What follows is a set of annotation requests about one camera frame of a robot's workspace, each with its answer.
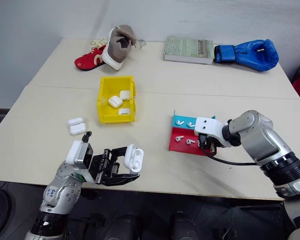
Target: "sneaker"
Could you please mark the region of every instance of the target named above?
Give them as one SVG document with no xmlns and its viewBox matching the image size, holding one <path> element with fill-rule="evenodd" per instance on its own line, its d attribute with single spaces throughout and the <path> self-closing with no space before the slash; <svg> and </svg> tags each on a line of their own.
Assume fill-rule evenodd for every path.
<svg viewBox="0 0 300 240">
<path fill-rule="evenodd" d="M 105 48 L 106 45 L 99 48 L 92 47 L 89 53 L 77 58 L 74 61 L 74 65 L 82 71 L 90 71 L 105 64 L 102 60 L 102 53 Z"/>
<path fill-rule="evenodd" d="M 120 25 L 109 33 L 109 43 L 102 53 L 103 61 L 115 70 L 119 70 L 126 59 L 131 45 L 136 44 L 134 31 L 128 25 Z"/>
</svg>

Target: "white wall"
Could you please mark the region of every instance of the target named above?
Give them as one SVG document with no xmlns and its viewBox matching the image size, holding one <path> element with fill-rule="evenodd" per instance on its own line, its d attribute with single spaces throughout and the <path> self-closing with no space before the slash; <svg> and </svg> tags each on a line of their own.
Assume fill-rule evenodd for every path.
<svg viewBox="0 0 300 240">
<path fill-rule="evenodd" d="M 106 37 L 120 24 L 147 41 L 269 38 L 289 77 L 300 65 L 300 0 L 0 0 L 0 108 L 12 106 L 62 37 Z"/>
</svg>

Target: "shoe sole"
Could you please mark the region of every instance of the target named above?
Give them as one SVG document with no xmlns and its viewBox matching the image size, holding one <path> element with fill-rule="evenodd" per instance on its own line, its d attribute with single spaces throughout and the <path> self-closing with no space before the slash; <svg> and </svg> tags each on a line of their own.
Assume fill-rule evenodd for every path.
<svg viewBox="0 0 300 240">
<path fill-rule="evenodd" d="M 114 28 L 111 29 L 111 31 L 109 32 L 109 41 L 108 41 L 108 44 L 105 46 L 105 49 L 103 50 L 102 52 L 102 60 L 108 64 L 110 67 L 112 67 L 114 70 L 118 71 L 121 66 L 122 66 L 122 62 L 116 62 L 115 60 L 112 59 L 112 57 L 110 57 L 109 53 L 108 53 L 108 46 L 109 46 L 109 43 L 110 43 L 110 38 L 111 38 L 111 34 L 112 34 L 112 31 L 114 30 Z"/>
<path fill-rule="evenodd" d="M 97 67 L 100 67 L 100 66 L 103 65 L 103 64 L 105 64 L 105 63 L 104 63 L 104 62 L 101 62 L 101 63 L 99 63 L 97 66 L 94 66 L 94 67 L 92 67 L 92 68 L 79 68 L 79 67 L 77 67 L 77 66 L 75 66 L 75 67 L 76 67 L 77 69 L 81 70 L 81 71 L 87 72 L 87 71 L 96 69 Z"/>
</svg>

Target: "black cable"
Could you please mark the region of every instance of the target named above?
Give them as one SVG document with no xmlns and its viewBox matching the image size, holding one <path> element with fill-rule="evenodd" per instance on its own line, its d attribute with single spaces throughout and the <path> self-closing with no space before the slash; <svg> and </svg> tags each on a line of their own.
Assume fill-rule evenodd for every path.
<svg viewBox="0 0 300 240">
<path fill-rule="evenodd" d="M 211 158 L 215 161 L 218 161 L 220 163 L 223 163 L 223 164 L 229 164 L 229 165 L 236 165 L 236 166 L 251 166 L 251 165 L 257 165 L 255 162 L 233 162 L 233 161 L 226 161 L 226 160 L 222 160 L 220 158 L 217 158 L 217 157 L 214 157 L 214 156 L 211 156 L 207 153 L 207 151 L 204 149 L 203 145 L 200 143 L 201 145 L 201 149 L 203 151 L 203 153 L 208 157 L 208 158 Z"/>
<path fill-rule="evenodd" d="M 229 230 L 230 230 L 230 228 L 231 228 L 231 226 L 232 226 L 233 220 L 234 220 L 234 210 L 231 209 L 231 221 L 230 221 L 230 225 L 229 225 L 229 227 L 227 228 L 225 234 L 223 235 L 222 240 L 225 240 L 225 237 L 226 237 L 226 235 L 228 234 L 228 232 L 229 232 Z"/>
</svg>

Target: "white plastic mount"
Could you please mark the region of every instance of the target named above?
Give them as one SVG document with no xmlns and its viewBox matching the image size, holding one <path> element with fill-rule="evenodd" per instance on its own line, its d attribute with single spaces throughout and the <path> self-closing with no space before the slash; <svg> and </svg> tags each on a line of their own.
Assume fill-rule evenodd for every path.
<svg viewBox="0 0 300 240">
<path fill-rule="evenodd" d="M 139 173 L 142 168 L 144 159 L 144 151 L 141 148 L 136 148 L 136 145 L 130 144 L 126 148 L 123 164 L 132 173 Z"/>
<path fill-rule="evenodd" d="M 65 158 L 65 163 L 66 164 L 70 164 L 70 165 L 75 164 L 75 159 L 78 158 L 83 143 L 84 142 L 81 141 L 81 140 L 74 140 L 73 141 L 72 146 L 71 146 L 71 148 L 68 152 L 68 155 Z"/>
<path fill-rule="evenodd" d="M 227 125 L 217 119 L 210 117 L 197 117 L 195 121 L 194 134 L 206 134 L 208 137 L 218 139 L 219 142 L 226 148 L 232 147 L 232 145 L 226 141 L 222 135 L 222 128 Z"/>
</svg>

